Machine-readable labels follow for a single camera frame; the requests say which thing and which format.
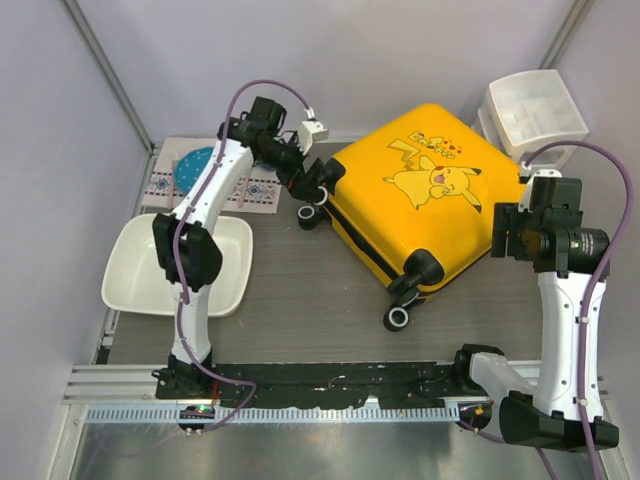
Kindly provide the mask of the yellow Pikachu hard suitcase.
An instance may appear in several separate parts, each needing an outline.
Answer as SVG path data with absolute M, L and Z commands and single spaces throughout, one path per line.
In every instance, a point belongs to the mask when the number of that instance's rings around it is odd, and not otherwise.
M 505 154 L 437 104 L 423 104 L 330 158 L 320 198 L 297 211 L 301 228 L 328 221 L 394 300 L 383 324 L 409 311 L 491 248 L 494 206 L 524 191 Z

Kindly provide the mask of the white square tray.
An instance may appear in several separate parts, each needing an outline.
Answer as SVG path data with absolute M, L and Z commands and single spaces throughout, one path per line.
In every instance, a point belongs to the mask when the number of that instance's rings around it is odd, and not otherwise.
M 159 316 L 175 312 L 171 285 L 158 264 L 154 218 L 143 214 L 130 220 L 112 249 L 101 296 L 114 310 Z M 213 239 L 223 254 L 223 264 L 211 287 L 208 315 L 219 318 L 233 313 L 243 299 L 252 266 L 253 231 L 242 219 L 221 216 Z

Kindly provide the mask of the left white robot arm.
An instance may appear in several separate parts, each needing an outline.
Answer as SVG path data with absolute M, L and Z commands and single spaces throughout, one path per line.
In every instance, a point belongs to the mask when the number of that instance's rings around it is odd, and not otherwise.
M 320 180 L 321 161 L 304 165 L 313 143 L 326 138 L 328 129 L 317 120 L 312 107 L 306 107 L 305 115 L 287 141 L 280 137 L 286 111 L 273 100 L 256 97 L 250 111 L 228 116 L 194 187 L 171 213 L 158 214 L 152 222 L 158 263 L 176 304 L 171 355 L 188 365 L 177 383 L 190 398 L 205 397 L 213 385 L 212 373 L 201 367 L 211 353 L 209 294 L 223 266 L 213 230 L 240 177 L 261 162 L 274 169 L 293 198 L 316 205 L 328 199 Z

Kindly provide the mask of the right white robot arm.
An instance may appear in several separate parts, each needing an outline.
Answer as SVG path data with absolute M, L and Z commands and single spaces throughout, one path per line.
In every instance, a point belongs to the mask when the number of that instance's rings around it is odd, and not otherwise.
M 490 425 L 508 444 L 567 452 L 617 447 L 619 429 L 603 417 L 597 380 L 598 316 L 609 246 L 603 230 L 585 228 L 582 183 L 556 170 L 524 182 L 516 203 L 498 203 L 490 253 L 529 262 L 542 302 L 538 380 L 519 374 L 497 347 L 465 344 L 451 380 L 465 395 L 481 388 L 493 402 Z

